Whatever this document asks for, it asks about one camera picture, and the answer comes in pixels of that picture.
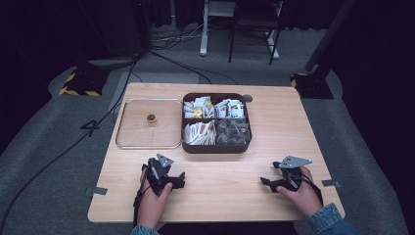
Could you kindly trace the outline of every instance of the chair leg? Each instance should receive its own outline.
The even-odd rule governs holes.
[[[229,51],[229,60],[228,63],[231,63],[232,60],[232,51],[233,51],[233,44],[234,44],[234,36],[235,36],[235,26],[231,29],[231,49]]]
[[[271,59],[269,60],[269,65],[272,65],[272,61],[274,60],[274,53],[275,50],[277,48],[277,42],[278,42],[278,38],[280,37],[280,29],[277,30],[277,35],[275,36],[275,40],[274,40],[274,46],[272,47],[272,52],[271,52]]]

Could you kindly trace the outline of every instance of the person's right hand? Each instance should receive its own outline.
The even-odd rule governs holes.
[[[311,182],[313,182],[310,170],[305,166],[301,166],[300,168],[302,174],[307,176]],[[305,182],[301,183],[301,186],[297,192],[290,191],[283,186],[278,186],[277,191],[294,203],[297,209],[307,217],[310,217],[314,213],[323,209],[314,190]]]

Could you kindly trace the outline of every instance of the compartment box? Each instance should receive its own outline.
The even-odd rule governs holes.
[[[183,108],[182,108],[182,139],[184,140],[184,131],[185,126],[190,123],[203,122],[207,123],[214,119],[215,121],[220,120],[220,118],[185,118],[184,116],[184,102],[195,101],[196,98],[201,98],[209,96],[213,105],[216,105],[222,102],[225,99],[235,99],[240,100],[244,104],[244,114],[245,114],[245,123],[248,124],[248,129],[246,130],[251,136],[250,141],[247,141],[246,144],[235,144],[235,145],[217,145],[217,134],[215,138],[216,145],[190,145],[183,141],[182,147],[183,150],[190,154],[240,154],[248,150],[251,140],[253,139],[253,134],[251,131],[250,118],[248,116],[248,110],[246,101],[243,96],[236,93],[189,93],[183,98]]]

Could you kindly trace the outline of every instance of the blue denim jacket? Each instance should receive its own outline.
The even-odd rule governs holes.
[[[354,235],[360,232],[351,224],[344,221],[336,205],[329,204],[324,209],[313,214],[308,220],[316,234],[347,234]],[[136,226],[131,235],[160,235],[156,230],[149,227]]]

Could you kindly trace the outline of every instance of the clear plastic lid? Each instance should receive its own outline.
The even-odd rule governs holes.
[[[181,144],[182,102],[143,98],[125,102],[115,142],[121,149],[174,149]]]

